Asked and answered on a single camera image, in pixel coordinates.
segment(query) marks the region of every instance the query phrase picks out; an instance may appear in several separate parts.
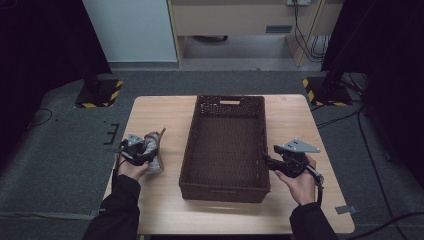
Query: black sleeve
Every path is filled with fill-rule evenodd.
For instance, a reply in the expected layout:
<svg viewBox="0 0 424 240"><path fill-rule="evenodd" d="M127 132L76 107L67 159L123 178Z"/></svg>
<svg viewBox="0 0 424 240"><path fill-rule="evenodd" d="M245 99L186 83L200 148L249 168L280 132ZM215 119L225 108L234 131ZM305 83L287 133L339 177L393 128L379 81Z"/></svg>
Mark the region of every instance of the black sleeve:
<svg viewBox="0 0 424 240"><path fill-rule="evenodd" d="M338 239L318 203L295 208L290 216L290 224L296 240Z"/></svg>
<svg viewBox="0 0 424 240"><path fill-rule="evenodd" d="M91 220L83 239L128 239L137 237L138 197L140 184L134 179L120 175L112 193L100 204L100 214Z"/></svg>

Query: woven basket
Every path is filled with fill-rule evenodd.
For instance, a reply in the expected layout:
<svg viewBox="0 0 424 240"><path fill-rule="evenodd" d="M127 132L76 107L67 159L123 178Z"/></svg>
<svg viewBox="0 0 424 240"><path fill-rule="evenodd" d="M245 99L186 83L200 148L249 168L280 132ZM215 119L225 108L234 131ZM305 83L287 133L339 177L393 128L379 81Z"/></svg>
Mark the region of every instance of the woven basket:
<svg viewBox="0 0 424 240"><path fill-rule="evenodd" d="M260 203L270 191L265 101L198 96L181 168L184 199Z"/></svg>

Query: gray floor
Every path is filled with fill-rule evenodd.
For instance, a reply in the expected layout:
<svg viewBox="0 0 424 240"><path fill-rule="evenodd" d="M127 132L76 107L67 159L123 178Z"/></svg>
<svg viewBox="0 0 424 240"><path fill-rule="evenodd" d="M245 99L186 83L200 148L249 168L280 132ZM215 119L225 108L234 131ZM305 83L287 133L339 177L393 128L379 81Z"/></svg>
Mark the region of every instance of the gray floor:
<svg viewBox="0 0 424 240"><path fill-rule="evenodd" d="M121 68L114 76L124 81L113 107L77 109L73 101L82 81L55 89L43 99L33 124L14 150L12 163L0 178L0 212L73 213L87 215L98 207L112 168L117 147L131 111L140 95L196 94L305 94L301 80L324 76L319 63L294 66L283 37L232 37L221 43L188 41L184 64L178 68ZM354 74L363 84L361 75ZM313 111L317 124L346 116L360 108L322 107ZM113 146L111 124L120 124ZM361 115L376 169L393 216L424 211L424 190L400 163L388 162L369 120ZM362 140L356 115L320 129L326 150L348 205L355 231L352 237L391 219L376 174ZM87 220L1 218L0 239L80 239ZM398 225L408 239L423 239L424 217L411 217ZM389 227L363 239L402 239Z"/></svg>

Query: white wall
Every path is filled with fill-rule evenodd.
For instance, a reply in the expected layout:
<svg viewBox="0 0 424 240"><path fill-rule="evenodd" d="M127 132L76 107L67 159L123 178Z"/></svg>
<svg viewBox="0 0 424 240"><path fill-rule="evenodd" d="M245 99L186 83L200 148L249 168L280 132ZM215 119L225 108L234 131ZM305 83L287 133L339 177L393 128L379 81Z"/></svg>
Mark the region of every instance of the white wall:
<svg viewBox="0 0 424 240"><path fill-rule="evenodd" d="M177 62L166 0L83 0L109 62Z"/></svg>

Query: person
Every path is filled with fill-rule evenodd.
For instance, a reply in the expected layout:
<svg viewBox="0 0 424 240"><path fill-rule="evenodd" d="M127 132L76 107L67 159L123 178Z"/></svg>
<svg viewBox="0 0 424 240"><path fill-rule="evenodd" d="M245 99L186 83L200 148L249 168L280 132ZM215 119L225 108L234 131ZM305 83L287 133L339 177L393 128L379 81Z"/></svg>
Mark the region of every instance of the person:
<svg viewBox="0 0 424 240"><path fill-rule="evenodd" d="M307 157L315 168L315 160L308 155ZM134 240L137 237L140 216L137 206L140 195L138 181L148 169L149 163L134 166L122 156L118 160L118 176L112 185L112 193L102 201L99 215L90 222L84 233L84 240ZM278 170L275 174L287 184L293 199L299 204L290 216L295 239L337 239L319 204L315 202L315 181L312 175L304 171L300 176L290 178Z"/></svg>
<svg viewBox="0 0 424 240"><path fill-rule="evenodd" d="M316 161L306 155L309 164L316 167ZM275 174L290 190L293 199L299 204L290 216L290 225L296 240L302 239L338 239L336 233L315 202L315 180L309 171L296 178L290 178L276 170Z"/></svg>

